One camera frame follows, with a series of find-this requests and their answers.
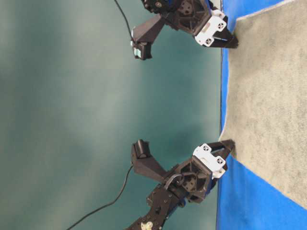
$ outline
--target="white mounting plate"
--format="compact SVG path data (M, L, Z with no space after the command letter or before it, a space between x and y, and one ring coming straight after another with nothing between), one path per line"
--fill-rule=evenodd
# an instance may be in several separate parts
M211 151L212 149L207 144L202 144L194 150L193 156L197 157L212 171L212 179L220 178L225 173L223 166L226 164L226 161L220 156L213 156Z
M223 18L225 17L225 14L221 12L220 10L214 10L211 11L211 18L209 21L204 25L202 30L195 36L195 40L200 44L201 46L207 46L210 47L212 43L214 42L213 35L215 32L219 31L221 32L224 30L225 27L227 27L227 23L223 21Z

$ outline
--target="green wall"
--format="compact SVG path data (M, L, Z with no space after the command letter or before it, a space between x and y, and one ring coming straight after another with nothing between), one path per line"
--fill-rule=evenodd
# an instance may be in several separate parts
M131 26L152 16L120 3ZM220 50L165 27L152 54L133 58L113 0L0 1L1 230L64 230L114 199L139 138L166 169L218 139ZM128 227L155 185L131 173L75 229ZM216 191L165 229L215 229Z

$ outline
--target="screw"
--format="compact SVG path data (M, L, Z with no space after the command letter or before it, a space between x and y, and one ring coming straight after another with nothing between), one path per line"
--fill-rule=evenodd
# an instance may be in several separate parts
M217 27L218 27L219 29L221 29L221 28L224 27L224 25L223 25L223 23L220 23Z
M218 158L218 159L217 159L217 162L218 162L219 164L222 164L222 163L223 163L223 160L222 160L221 158Z
M157 2L155 3L155 6L158 7L158 8L161 8L161 7L162 7L162 3L160 3L160 2L157 1Z
M211 39L210 39L210 38L208 38L208 39L206 40L206 44L207 44L207 45L209 45L209 44L210 44L210 42L211 42Z

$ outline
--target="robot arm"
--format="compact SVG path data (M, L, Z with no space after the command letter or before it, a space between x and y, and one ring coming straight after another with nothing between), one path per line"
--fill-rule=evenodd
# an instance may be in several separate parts
M202 144L190 159L166 172L150 154L148 142L134 143L135 172L160 184L147 197L150 211L126 230L161 230L176 208L185 206L185 200L201 203L227 170L226 158L234 147L232 140Z

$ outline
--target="cable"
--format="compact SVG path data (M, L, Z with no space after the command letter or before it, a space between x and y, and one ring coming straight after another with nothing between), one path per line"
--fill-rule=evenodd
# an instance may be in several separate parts
M127 172L127 175L126 175L126 178L125 178L125 181L124 181L124 184L123 184L123 187L121 188L121 190L120 190L120 192L119 192L119 195L115 198L115 200L113 200L112 202L110 202L110 203L108 203L108 204L106 204L106 205L103 205L103 206L101 206L101 207L95 209L94 211L92 211L92 212L86 214L86 215L85 215L84 217L82 217L80 220L78 220L78 221L75 222L73 225L71 225L69 228L67 228L67 230L72 229L72 228L75 227L77 224L79 224L82 220L84 220L84 219L87 218L88 216L94 214L95 212L98 212L99 210L101 210L101 209L103 209L103 208L105 208L105 207L108 207L108 206L111 206L112 204L114 204L114 203L118 200L118 198L120 197L120 195L123 193L123 191L124 191L124 189L125 189L125 187L126 187L128 175L129 175L129 173L130 173L130 171L131 171L132 168L133 168L133 165L129 168L129 170L128 170L128 172Z
M126 25L127 25L127 28L128 28L128 31L129 31L129 35L130 35L130 37L131 37L131 40L134 42L133 37L132 37L132 35L131 35L131 29L130 29L128 20L127 20L127 18L126 18L126 15L124 14L124 12L123 12L123 10L121 9L121 7L120 7L119 3L117 2L117 0L114 0L114 2L116 3L116 5L117 5L119 11L120 11L121 14L123 15L123 17L124 17L124 19L125 19L125 22L126 22Z

